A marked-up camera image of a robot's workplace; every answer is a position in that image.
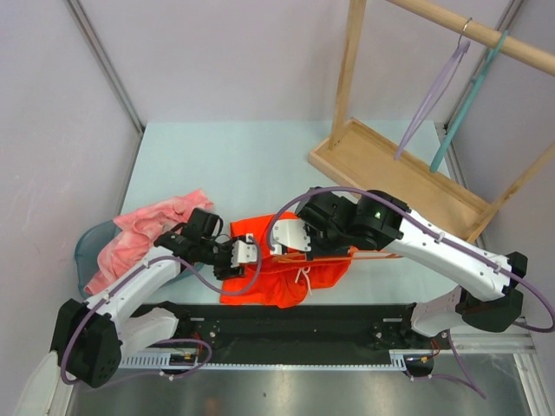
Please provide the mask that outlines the orange plastic hanger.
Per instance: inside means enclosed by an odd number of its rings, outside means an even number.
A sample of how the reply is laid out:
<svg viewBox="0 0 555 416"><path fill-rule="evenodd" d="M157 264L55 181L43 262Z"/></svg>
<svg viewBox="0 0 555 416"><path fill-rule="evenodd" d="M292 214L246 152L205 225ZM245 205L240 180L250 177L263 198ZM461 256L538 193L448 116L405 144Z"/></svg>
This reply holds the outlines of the orange plastic hanger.
<svg viewBox="0 0 555 416"><path fill-rule="evenodd" d="M396 254L385 254L380 256L346 256L346 257L316 257L309 259L307 256L287 257L280 256L272 259L274 263L311 263L311 262L346 262L346 261L366 261L366 260L394 260L401 259L402 256Z"/></svg>

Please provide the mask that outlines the orange shorts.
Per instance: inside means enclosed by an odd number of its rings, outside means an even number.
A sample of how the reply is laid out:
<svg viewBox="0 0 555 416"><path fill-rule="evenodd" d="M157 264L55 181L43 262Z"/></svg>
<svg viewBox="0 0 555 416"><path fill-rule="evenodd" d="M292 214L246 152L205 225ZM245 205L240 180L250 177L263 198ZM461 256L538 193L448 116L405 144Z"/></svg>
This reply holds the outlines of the orange shorts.
<svg viewBox="0 0 555 416"><path fill-rule="evenodd" d="M256 266L245 267L245 276L226 280L222 283L224 291L219 301L227 305L262 304L277 306L281 309L294 307L301 303L313 289L329 289L348 271L351 261L311 262L311 263L274 263L266 243L267 226L270 215L247 218L232 222L231 235L234 237L251 233L259 243L263 253L263 265L257 281L249 290L246 285L254 277Z"/></svg>

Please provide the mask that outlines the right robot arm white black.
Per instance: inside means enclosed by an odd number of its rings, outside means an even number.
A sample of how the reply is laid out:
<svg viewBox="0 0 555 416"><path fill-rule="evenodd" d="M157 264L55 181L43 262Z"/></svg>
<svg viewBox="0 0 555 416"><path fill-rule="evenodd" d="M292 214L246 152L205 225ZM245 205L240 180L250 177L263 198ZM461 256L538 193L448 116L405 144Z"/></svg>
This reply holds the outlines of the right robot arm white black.
<svg viewBox="0 0 555 416"><path fill-rule="evenodd" d="M400 326L402 341L419 348L430 337L468 325L490 333L507 330L519 318L524 296L506 276L526 273L527 258L481 252L426 223L405 202L373 190L356 202L333 192L310 190L296 215L321 250L385 250L415 261L456 284L443 296L418 302Z"/></svg>

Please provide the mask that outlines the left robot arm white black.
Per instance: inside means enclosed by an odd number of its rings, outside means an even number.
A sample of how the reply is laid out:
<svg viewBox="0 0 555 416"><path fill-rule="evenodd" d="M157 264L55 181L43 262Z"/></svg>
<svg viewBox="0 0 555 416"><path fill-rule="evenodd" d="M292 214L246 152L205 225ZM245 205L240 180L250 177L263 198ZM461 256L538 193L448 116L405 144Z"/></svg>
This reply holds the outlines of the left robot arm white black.
<svg viewBox="0 0 555 416"><path fill-rule="evenodd" d="M192 326L171 310L154 308L139 317L134 312L182 270L196 274L196 263L211 265L220 279L241 276L249 262L261 263L252 234L220 242L222 228L221 217L196 208L186 222L159 235L147 254L106 289L84 302L66 301L50 346L62 382L101 387L122 359L158 343L186 344Z"/></svg>

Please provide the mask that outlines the teal plastic hanger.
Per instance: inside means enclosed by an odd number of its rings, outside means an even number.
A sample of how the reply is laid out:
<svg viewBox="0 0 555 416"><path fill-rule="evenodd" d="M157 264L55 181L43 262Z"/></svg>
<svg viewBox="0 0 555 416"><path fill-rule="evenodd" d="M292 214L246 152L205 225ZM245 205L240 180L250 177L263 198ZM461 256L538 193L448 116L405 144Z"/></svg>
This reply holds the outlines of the teal plastic hanger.
<svg viewBox="0 0 555 416"><path fill-rule="evenodd" d="M430 172L437 172L440 166L441 161L447 154L447 150L450 147L454 136L457 134L459 128L461 127L464 119L467 117L468 110L473 104L476 96L478 95L480 88L486 79L486 76L493 64L493 61L500 53L501 47L504 45L505 40L509 35L509 30L506 29L498 43L493 49L489 49L485 58L483 65L480 68L478 74L470 81L472 86L470 92L467 94L465 100L462 102L458 113L455 115L454 120L448 124L447 133L444 137L444 140L441 142L441 145L436 152L432 162L429 165Z"/></svg>

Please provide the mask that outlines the purple plastic hanger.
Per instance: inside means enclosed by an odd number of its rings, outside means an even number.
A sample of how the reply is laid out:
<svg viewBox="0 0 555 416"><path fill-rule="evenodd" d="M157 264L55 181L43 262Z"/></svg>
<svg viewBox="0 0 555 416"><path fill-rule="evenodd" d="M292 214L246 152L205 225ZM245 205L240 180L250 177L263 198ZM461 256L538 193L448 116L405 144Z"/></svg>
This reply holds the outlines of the purple plastic hanger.
<svg viewBox="0 0 555 416"><path fill-rule="evenodd" d="M459 69L460 63L466 56L469 48L469 41L460 41L458 43L457 48L448 58L441 72L435 78L432 86L428 90L420 106L416 110L415 115L410 121L407 130L402 135L402 139L395 152L394 160L398 160L402 156L405 147L413 139L422 122L429 116L431 111L441 100L442 96L445 94L448 87L450 86L454 75Z"/></svg>

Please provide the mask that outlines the wooden clothes rack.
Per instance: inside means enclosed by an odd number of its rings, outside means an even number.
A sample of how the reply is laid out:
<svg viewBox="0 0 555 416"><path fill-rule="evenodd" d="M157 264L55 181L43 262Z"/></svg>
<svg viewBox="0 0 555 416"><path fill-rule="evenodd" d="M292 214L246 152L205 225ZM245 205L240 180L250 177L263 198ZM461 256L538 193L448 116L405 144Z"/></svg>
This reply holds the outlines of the wooden clothes rack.
<svg viewBox="0 0 555 416"><path fill-rule="evenodd" d="M444 230L473 242L500 208L553 158L554 147L548 146L491 204L447 176L430 172L410 153L395 160L393 142L348 116L365 8L364 1L349 4L331 133L309 153L308 161L339 185L388 192Z"/></svg>

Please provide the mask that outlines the pink garment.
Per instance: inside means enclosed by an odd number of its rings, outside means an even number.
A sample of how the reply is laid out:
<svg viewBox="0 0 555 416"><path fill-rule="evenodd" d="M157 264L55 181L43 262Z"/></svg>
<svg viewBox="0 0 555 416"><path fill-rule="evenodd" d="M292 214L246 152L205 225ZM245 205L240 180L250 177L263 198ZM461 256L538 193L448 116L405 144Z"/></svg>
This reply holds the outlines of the pink garment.
<svg viewBox="0 0 555 416"><path fill-rule="evenodd" d="M89 278L84 291L95 295L114 283L147 254L156 238L185 223L195 208L213 208L213 202L200 189L114 218L112 224L120 231L95 256L99 269Z"/></svg>

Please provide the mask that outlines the teal plastic basket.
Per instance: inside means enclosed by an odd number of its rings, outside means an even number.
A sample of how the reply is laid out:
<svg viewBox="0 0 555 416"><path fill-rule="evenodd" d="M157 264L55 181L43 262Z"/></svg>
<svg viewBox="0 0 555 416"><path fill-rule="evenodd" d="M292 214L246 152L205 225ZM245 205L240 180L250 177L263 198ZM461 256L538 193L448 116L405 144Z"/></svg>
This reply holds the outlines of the teal plastic basket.
<svg viewBox="0 0 555 416"><path fill-rule="evenodd" d="M82 298L103 291L127 273L153 248L157 237L177 224L163 218L113 219L86 231L74 253Z"/></svg>

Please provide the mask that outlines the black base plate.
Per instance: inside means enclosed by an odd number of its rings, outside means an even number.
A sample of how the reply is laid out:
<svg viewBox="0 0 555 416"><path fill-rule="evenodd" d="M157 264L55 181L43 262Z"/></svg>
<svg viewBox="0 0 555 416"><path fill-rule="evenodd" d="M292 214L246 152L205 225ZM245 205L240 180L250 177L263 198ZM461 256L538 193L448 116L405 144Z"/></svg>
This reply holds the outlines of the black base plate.
<svg viewBox="0 0 555 416"><path fill-rule="evenodd" d="M445 336L409 329L407 305L164 305L179 318L172 338L179 346L186 338L208 343L213 364L372 365L386 363L394 350L448 350Z"/></svg>

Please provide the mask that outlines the aluminium frame rail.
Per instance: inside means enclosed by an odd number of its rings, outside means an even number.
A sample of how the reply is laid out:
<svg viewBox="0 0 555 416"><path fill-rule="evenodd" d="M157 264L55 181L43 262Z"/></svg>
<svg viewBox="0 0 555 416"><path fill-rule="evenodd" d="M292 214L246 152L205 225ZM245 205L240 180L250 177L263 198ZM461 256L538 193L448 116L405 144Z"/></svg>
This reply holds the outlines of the aluminium frame rail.
<svg viewBox="0 0 555 416"><path fill-rule="evenodd" d="M462 354L533 354L536 351L530 332L510 326L501 333L490 333L471 327L451 330L456 350Z"/></svg>

